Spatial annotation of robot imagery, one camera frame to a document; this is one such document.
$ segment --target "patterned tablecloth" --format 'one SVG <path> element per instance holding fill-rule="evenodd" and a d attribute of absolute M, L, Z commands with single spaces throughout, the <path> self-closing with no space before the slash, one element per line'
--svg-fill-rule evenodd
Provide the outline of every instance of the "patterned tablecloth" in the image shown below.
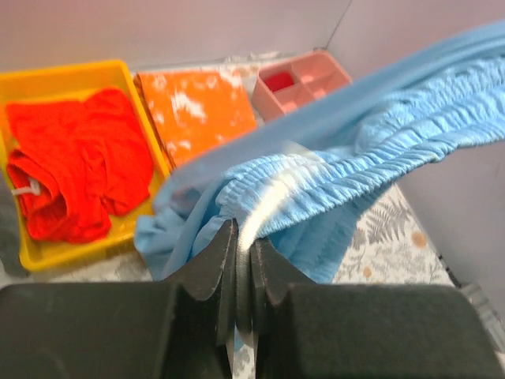
<path fill-rule="evenodd" d="M 251 92 L 259 66 L 246 66 L 236 62 L 233 66 L 242 70 L 246 88 Z M 72 272 L 46 272 L 29 280 L 85 282 L 150 279 L 151 276 L 139 255 L 129 253 Z M 0 286 L 9 281 L 10 278 L 0 270 Z M 392 186 L 361 217 L 352 246 L 347 250 L 334 281 L 452 285 L 397 186 Z M 236 354 L 234 377 L 253 378 L 253 352 L 247 347 Z"/>

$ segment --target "orange cloth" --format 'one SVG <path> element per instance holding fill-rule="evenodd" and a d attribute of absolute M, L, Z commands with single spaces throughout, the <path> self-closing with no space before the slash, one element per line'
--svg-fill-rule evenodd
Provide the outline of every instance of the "orange cloth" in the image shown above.
<path fill-rule="evenodd" d="M 139 73 L 159 139 L 176 167 L 256 128 L 238 72 Z"/>
<path fill-rule="evenodd" d="M 133 108 L 118 89 L 84 102 L 9 103 L 10 129 L 20 147 L 9 154 L 28 233 L 36 240 L 90 242 L 105 237 L 108 214 L 123 216 L 149 197 L 153 162 Z"/>

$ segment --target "orange patterned packet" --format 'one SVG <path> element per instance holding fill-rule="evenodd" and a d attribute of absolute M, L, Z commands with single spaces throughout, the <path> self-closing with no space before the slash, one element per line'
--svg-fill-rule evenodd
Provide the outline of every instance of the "orange patterned packet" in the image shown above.
<path fill-rule="evenodd" d="M 239 72 L 139 73 L 159 139 L 174 166 L 256 128 Z"/>

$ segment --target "blue fabric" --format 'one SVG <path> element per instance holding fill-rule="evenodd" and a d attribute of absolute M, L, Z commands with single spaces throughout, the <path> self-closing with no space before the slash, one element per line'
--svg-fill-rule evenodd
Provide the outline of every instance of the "blue fabric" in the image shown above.
<path fill-rule="evenodd" d="M 169 206 L 174 185 L 167 181 L 156 215 L 140 217 L 135 233 L 153 277 L 198 254 L 224 220 L 241 225 L 269 178 L 299 167 L 300 189 L 260 236 L 313 280 L 331 281 L 357 219 L 394 180 L 457 148 L 505 138 L 504 31 L 497 24 L 448 40 L 397 64 L 399 77 L 386 69 L 279 121 L 288 128 L 301 119 L 310 135 L 324 135 L 316 152 L 323 166 L 283 154 L 252 159 L 196 193 L 190 208 Z"/>

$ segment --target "yellow container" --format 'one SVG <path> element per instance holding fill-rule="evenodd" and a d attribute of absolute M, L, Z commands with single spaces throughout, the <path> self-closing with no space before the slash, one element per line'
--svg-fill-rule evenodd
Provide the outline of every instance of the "yellow container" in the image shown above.
<path fill-rule="evenodd" d="M 85 99 L 105 87 L 120 88 L 132 102 L 155 164 L 149 192 L 151 196 L 157 192 L 168 176 L 169 169 L 133 85 L 128 67 L 121 61 L 93 62 L 0 74 L 0 166 L 11 188 L 13 184 L 6 173 L 6 164 L 7 156 L 16 141 L 9 129 L 5 112 L 6 103 Z M 17 214 L 21 230 L 21 264 L 28 271 L 35 272 L 82 260 L 102 259 L 111 254 L 131 250 L 135 221 L 140 215 L 152 214 L 152 202 L 151 199 L 145 201 L 127 216 L 111 216 L 112 228 L 106 238 L 81 245 L 34 241 L 26 230 L 19 205 Z"/>

